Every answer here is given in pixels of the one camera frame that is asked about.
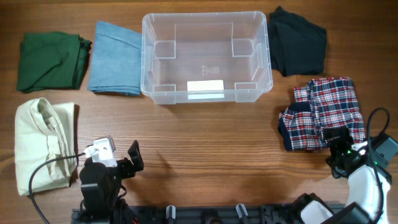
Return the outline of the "red navy plaid garment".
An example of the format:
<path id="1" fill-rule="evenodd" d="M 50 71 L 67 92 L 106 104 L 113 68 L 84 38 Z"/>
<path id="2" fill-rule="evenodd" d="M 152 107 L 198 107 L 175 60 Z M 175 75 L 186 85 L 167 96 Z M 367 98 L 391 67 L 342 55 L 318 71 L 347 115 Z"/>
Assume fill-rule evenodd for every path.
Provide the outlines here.
<path id="1" fill-rule="evenodd" d="M 352 79 L 313 79 L 294 88 L 294 99 L 279 113 L 278 132 L 286 151 L 327 148 L 325 129 L 348 128 L 353 142 L 364 140 L 364 120 Z"/>

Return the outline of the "black garment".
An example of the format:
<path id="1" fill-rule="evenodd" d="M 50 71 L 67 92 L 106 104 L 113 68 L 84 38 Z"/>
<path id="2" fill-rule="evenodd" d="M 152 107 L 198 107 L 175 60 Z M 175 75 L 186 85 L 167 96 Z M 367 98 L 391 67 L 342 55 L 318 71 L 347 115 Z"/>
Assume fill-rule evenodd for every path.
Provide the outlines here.
<path id="1" fill-rule="evenodd" d="M 281 6 L 270 13 L 271 67 L 283 76 L 323 73 L 327 47 L 326 29 Z"/>

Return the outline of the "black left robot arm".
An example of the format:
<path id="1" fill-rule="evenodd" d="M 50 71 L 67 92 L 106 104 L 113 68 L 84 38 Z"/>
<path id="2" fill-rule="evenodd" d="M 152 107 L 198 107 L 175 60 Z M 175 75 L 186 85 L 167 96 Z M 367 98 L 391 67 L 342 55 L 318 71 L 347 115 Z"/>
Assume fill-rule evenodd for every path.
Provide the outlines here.
<path id="1" fill-rule="evenodd" d="M 124 196 L 122 180 L 144 170 L 139 143 L 127 150 L 130 158 L 116 160 L 115 145 L 109 136 L 93 141 L 85 150 L 86 161 L 79 178 L 83 200 L 74 223 L 139 223 Z"/>

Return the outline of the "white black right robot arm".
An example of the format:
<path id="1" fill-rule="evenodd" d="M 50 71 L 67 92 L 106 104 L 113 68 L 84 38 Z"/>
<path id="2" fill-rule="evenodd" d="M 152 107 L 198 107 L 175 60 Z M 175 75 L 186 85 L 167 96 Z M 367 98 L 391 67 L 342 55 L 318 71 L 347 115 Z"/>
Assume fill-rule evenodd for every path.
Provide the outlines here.
<path id="1" fill-rule="evenodd" d="M 336 179 L 346 178 L 349 185 L 344 207 L 333 211 L 315 194 L 302 194 L 290 209 L 297 223 L 388 223 L 387 194 L 392 176 L 386 170 L 397 155 L 397 141 L 380 133 L 355 144 L 348 128 L 325 129 L 331 156 L 325 159 Z"/>

